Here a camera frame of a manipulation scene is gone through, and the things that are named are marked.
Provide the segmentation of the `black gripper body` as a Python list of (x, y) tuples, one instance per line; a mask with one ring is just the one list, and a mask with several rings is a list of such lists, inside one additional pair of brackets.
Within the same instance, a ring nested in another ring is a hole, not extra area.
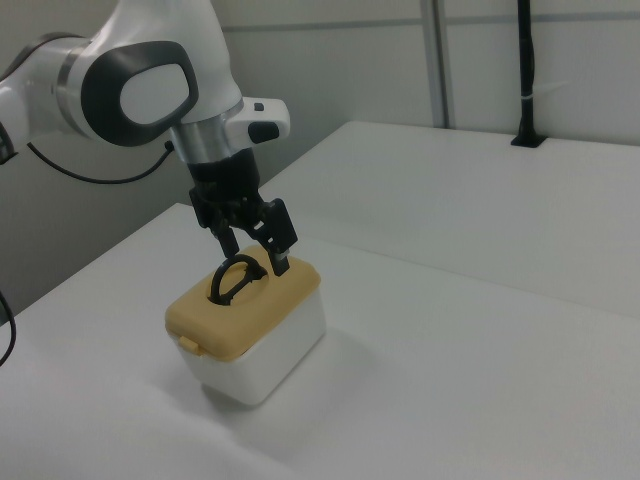
[(252, 228), (259, 223), (263, 200), (251, 149), (212, 163), (189, 164), (188, 169), (194, 181), (189, 195), (201, 227), (219, 228), (225, 223)]

